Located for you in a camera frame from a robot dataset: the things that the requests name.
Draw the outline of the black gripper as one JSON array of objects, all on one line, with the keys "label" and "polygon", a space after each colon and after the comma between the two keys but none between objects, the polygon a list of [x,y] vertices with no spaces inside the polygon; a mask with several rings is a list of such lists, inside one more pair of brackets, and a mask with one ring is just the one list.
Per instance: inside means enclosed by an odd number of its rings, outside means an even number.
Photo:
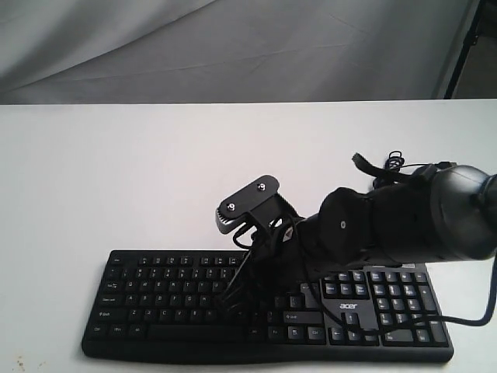
[{"label": "black gripper", "polygon": [[215,297],[217,309],[229,315],[252,311],[269,303],[272,288],[321,279],[318,254],[318,219],[285,218],[269,239],[243,256],[233,278]]}]

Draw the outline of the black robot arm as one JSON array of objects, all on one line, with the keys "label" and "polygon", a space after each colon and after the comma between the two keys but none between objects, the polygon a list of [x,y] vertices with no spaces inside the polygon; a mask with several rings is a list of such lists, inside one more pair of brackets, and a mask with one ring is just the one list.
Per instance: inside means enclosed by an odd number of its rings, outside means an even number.
[{"label": "black robot arm", "polygon": [[302,217],[260,176],[223,200],[224,234],[252,239],[216,302],[232,314],[299,282],[364,267],[487,260],[496,254],[496,178],[473,166],[428,164],[413,173],[370,167],[381,187],[340,187]]}]

